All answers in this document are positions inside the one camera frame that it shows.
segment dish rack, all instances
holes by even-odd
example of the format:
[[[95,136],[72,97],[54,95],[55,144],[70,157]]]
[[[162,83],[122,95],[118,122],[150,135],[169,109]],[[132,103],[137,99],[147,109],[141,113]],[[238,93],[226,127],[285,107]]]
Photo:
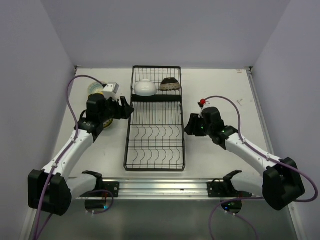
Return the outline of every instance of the dish rack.
[[[131,106],[128,122],[124,168],[137,172],[182,172],[186,166],[182,88],[161,91],[165,78],[182,81],[179,66],[133,66]],[[138,96],[135,85],[151,80],[156,95]]]

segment purple cable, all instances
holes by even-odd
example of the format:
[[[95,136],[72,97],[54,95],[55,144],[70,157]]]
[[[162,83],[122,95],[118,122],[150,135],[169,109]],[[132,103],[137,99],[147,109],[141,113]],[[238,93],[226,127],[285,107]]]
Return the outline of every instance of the purple cable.
[[[45,229],[47,223],[49,222],[49,220],[51,219],[52,216],[53,216],[53,214],[51,213],[51,214],[46,218],[46,220],[45,220],[42,228],[40,229],[40,231],[38,232],[38,235],[36,236],[36,239],[38,239],[38,238],[40,237],[42,231]]]
[[[260,155],[262,158],[266,159],[266,158],[267,158],[266,155],[264,155],[262,152],[260,152],[259,150],[255,149],[255,148],[254,148],[253,146],[251,146],[249,143],[247,143],[246,141],[244,141],[244,138],[243,138],[243,136],[242,136],[242,134],[241,134],[241,117],[240,117],[240,112],[239,112],[238,107],[235,105],[235,103],[233,103],[230,99],[228,99],[228,98],[226,98],[226,97],[224,97],[224,96],[209,96],[209,97],[205,98],[205,100],[207,101],[207,100],[209,100],[209,99],[214,99],[214,98],[227,100],[229,103],[231,103],[231,104],[234,106],[234,108],[235,108],[235,110],[236,110],[236,113],[237,113],[237,115],[238,115],[238,131],[239,131],[238,134],[239,134],[239,138],[241,139],[241,141],[242,141],[248,148],[250,148],[250,149],[251,149],[252,151],[254,151],[256,154]],[[290,165],[287,165],[287,164],[285,164],[285,163],[283,163],[283,162],[280,162],[280,161],[278,161],[278,160],[276,160],[276,159],[269,158],[268,160],[270,160],[271,162],[273,162],[273,163],[275,163],[275,164],[279,164],[279,165],[281,165],[281,166],[283,166],[283,167],[285,167],[285,168],[288,168],[288,169],[290,169],[290,170],[292,170],[292,171],[300,174],[301,176],[304,176],[304,177],[311,183],[311,185],[313,186],[313,188],[314,188],[314,196],[313,196],[312,198],[310,198],[310,199],[303,199],[303,200],[295,200],[295,202],[297,202],[297,203],[309,203],[309,202],[312,202],[312,201],[314,201],[314,200],[316,200],[316,199],[318,198],[319,191],[318,191],[317,185],[316,185],[316,183],[315,183],[308,175],[306,175],[305,173],[303,173],[303,172],[300,171],[299,169],[296,169],[296,168],[294,168],[294,167],[292,167],[292,166],[290,166]]]
[[[69,101],[69,88],[70,88],[70,85],[71,83],[77,79],[77,78],[89,78],[89,79],[92,79],[94,81],[96,81],[97,83],[101,84],[101,85],[104,85],[101,81],[99,81],[98,79],[92,77],[92,76],[88,76],[88,75],[78,75],[78,76],[75,76],[74,78],[72,78],[67,87],[66,87],[66,104],[68,105],[69,109],[70,109],[70,112],[72,114],[72,117],[73,117],[73,120],[75,122],[75,135],[74,135],[74,138],[73,140],[66,146],[66,148],[62,151],[62,153],[58,156],[58,158],[56,159],[56,161],[54,162],[55,165],[57,165],[60,160],[62,159],[62,157],[65,155],[65,153],[69,150],[69,148],[74,144],[75,140],[77,139],[78,137],[78,134],[79,134],[79,125],[78,125],[78,121],[77,121],[77,117],[75,115],[75,112],[73,111],[72,107],[71,107],[71,104],[70,104],[70,101]],[[45,194],[46,194],[46,191],[47,191],[47,188],[48,188],[48,185],[49,185],[49,182],[51,180],[51,177],[53,175],[55,171],[55,166],[53,165],[52,166],[52,169],[45,181],[45,184],[44,184],[44,187],[43,187],[43,190],[42,190],[42,193],[41,193],[41,196],[40,196],[40,200],[39,200],[39,204],[38,204],[38,209],[37,209],[37,212],[36,212],[36,216],[35,216],[35,227],[34,227],[34,234],[33,234],[33,239],[34,240],[37,240],[40,236],[40,234],[38,234],[38,229],[39,229],[39,223],[40,223],[40,215],[41,215],[41,209],[42,209],[42,205],[43,205],[43,202],[44,202],[44,198],[45,198]],[[46,226],[46,224],[48,223],[49,220],[46,220],[45,223],[44,223],[44,226],[42,227],[41,231],[44,229],[44,227]]]
[[[228,200],[224,200],[224,201],[221,201],[218,205],[216,205],[214,207],[214,209],[211,211],[210,213],[210,216],[209,216],[209,233],[210,233],[210,236],[212,238],[212,240],[215,240],[215,237],[214,237],[214,234],[212,233],[212,228],[211,228],[211,225],[212,225],[212,217],[215,213],[215,211],[218,209],[218,207],[220,207],[220,205],[222,204],[226,204],[226,203],[230,203],[230,202],[234,202],[234,201],[241,201],[241,200],[261,200],[261,199],[264,199],[263,197],[239,197],[239,198],[233,198],[233,199],[228,199]],[[258,232],[257,230],[255,229],[255,227],[253,226],[253,224],[251,222],[249,222],[247,219],[245,219],[243,216],[240,216],[238,214],[235,215],[235,217],[239,218],[239,219],[242,219],[243,221],[245,221],[247,224],[250,225],[250,227],[253,229],[254,231],[254,235],[255,235],[255,239],[256,240],[259,240],[259,235],[258,235]]]

